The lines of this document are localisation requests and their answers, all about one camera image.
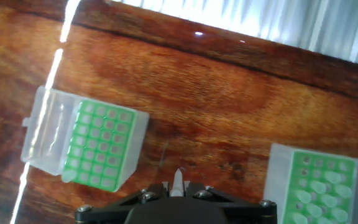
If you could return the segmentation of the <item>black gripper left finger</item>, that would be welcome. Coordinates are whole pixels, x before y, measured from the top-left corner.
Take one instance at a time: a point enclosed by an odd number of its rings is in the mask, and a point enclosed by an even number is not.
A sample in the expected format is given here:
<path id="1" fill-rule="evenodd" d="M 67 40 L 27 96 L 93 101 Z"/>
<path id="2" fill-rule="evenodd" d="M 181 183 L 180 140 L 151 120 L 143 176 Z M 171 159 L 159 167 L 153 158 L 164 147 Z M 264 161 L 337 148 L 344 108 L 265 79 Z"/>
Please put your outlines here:
<path id="1" fill-rule="evenodd" d="M 169 193 L 170 184 L 168 182 L 151 184 L 147 188 L 136 191 L 104 207 L 82 205 L 76 209 L 74 220 L 75 223 L 124 223 L 133 208 L 147 202 L 166 198 Z"/>

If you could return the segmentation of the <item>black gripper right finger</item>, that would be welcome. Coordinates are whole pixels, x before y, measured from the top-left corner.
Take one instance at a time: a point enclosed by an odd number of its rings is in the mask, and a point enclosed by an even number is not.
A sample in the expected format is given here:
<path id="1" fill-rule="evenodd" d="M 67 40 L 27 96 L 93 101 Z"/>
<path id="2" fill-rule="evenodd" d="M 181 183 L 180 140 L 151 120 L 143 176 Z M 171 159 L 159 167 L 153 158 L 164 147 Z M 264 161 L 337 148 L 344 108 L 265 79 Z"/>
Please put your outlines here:
<path id="1" fill-rule="evenodd" d="M 248 202 L 211 186 L 184 181 L 186 197 L 207 201 L 221 208 L 229 223 L 277 224 L 277 204 L 270 200 Z"/>

